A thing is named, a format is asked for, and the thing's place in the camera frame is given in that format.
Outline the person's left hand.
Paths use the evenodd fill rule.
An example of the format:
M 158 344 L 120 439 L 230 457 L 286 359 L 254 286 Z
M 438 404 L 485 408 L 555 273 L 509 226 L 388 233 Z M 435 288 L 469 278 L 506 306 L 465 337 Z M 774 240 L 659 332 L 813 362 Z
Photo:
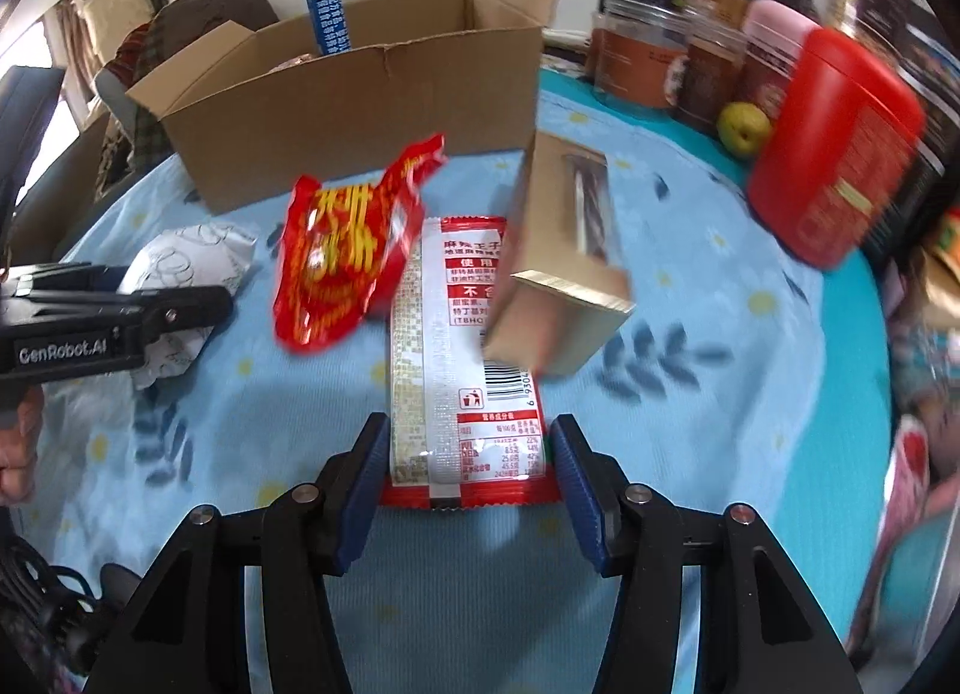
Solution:
M 0 437 L 0 496 L 5 507 L 23 504 L 34 489 L 37 442 L 44 423 L 44 392 L 29 387 L 16 408 L 16 421 L 2 427 Z

